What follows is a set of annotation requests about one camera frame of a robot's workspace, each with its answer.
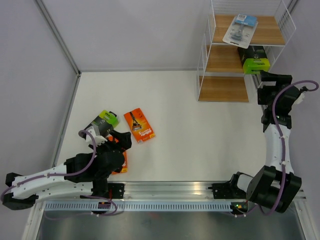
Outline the green black razor box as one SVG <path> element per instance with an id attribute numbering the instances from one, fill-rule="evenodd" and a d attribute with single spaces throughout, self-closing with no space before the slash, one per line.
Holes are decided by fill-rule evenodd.
<path id="1" fill-rule="evenodd" d="M 268 72 L 271 65 L 266 51 L 261 45 L 249 45 L 248 48 L 237 48 L 242 69 L 246 75 L 260 74 L 261 71 Z"/>
<path id="2" fill-rule="evenodd" d="M 117 115 L 112 111 L 103 110 L 84 130 L 93 127 L 97 136 L 107 137 L 119 124 Z"/>

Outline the blue clear razor blister pack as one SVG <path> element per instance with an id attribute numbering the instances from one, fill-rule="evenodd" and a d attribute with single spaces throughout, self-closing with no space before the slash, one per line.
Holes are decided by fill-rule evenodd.
<path id="1" fill-rule="evenodd" d="M 258 26 L 258 18 L 239 13 L 227 29 L 222 41 L 242 49 L 248 49 Z"/>

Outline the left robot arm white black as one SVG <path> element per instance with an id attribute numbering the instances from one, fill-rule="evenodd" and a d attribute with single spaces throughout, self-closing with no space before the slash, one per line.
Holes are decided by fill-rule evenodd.
<path id="1" fill-rule="evenodd" d="M 54 198 L 122 198 L 112 189 L 108 178 L 112 173 L 121 172 L 124 153 L 132 146 L 131 133 L 113 130 L 113 139 L 101 144 L 97 143 L 92 130 L 81 130 L 78 134 L 89 137 L 91 153 L 78 153 L 60 165 L 31 175 L 8 173 L 7 189 L 0 195 L 2 205 L 16 211 Z"/>

